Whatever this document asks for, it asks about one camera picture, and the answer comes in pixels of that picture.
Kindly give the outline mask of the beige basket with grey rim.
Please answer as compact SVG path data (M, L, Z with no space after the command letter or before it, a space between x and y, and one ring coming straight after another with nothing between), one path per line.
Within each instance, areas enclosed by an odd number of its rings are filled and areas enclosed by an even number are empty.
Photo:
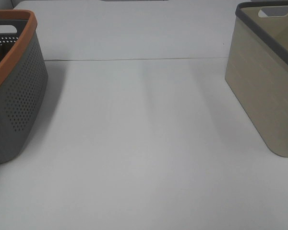
M288 0L236 8L225 80L266 146L288 157Z

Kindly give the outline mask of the grey basket with orange rim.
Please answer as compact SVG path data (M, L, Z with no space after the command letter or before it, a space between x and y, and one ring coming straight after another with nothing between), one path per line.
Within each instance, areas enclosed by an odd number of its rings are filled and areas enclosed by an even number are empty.
M0 10L0 164L20 154L44 99L48 72L29 10Z

